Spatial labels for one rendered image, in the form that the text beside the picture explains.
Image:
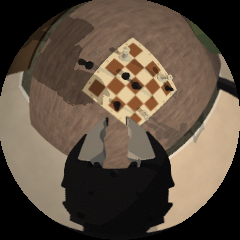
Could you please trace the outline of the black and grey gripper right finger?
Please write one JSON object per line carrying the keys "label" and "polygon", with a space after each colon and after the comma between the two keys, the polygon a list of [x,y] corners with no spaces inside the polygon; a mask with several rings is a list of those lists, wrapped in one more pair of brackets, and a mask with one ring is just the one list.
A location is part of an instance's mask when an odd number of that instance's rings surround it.
{"label": "black and grey gripper right finger", "polygon": [[169,157],[162,145],[153,135],[142,128],[129,116],[126,116],[128,127],[127,158],[138,163],[137,167],[150,168],[160,173],[168,184],[168,188],[175,186],[171,175]]}

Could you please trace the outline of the brown and cream chessboard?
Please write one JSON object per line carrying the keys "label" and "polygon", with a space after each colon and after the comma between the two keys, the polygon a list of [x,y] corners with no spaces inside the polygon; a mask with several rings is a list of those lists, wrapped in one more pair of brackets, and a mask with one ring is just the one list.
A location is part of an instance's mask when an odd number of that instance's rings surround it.
{"label": "brown and cream chessboard", "polygon": [[[129,47],[129,59],[122,61],[119,56],[123,47]],[[128,80],[122,79],[124,72],[130,73]],[[172,80],[159,81],[157,75],[168,75],[158,60],[137,40],[131,38],[114,51],[89,79],[83,92],[113,114],[126,125],[126,116],[139,125],[146,120],[140,115],[142,110],[152,116],[175,92]],[[132,83],[142,88],[135,90]],[[165,86],[174,91],[166,91]],[[114,102],[119,101],[119,111],[114,110]]]}

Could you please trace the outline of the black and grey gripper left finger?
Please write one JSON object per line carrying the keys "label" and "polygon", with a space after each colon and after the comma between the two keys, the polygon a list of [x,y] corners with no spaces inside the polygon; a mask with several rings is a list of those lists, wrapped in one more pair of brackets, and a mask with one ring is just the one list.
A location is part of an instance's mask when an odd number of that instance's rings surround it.
{"label": "black and grey gripper left finger", "polygon": [[95,162],[99,162],[103,168],[103,161],[106,159],[104,138],[107,126],[108,117],[105,117],[87,134],[84,134],[70,151],[64,167],[64,177],[61,183],[63,188],[66,188],[68,179],[78,170],[93,168]]}

